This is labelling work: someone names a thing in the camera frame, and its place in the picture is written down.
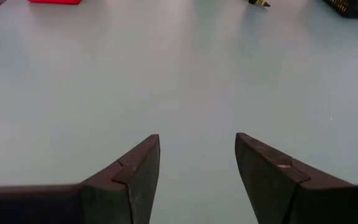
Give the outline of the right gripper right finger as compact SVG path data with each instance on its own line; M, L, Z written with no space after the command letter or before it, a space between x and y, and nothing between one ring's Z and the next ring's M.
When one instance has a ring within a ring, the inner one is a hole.
M349 223L352 184L245 133L236 134L241 179L259 223Z

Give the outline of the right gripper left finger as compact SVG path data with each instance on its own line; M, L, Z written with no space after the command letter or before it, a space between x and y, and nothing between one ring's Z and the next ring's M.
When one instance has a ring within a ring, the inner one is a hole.
M81 183L85 223L149 223L160 170L152 134Z

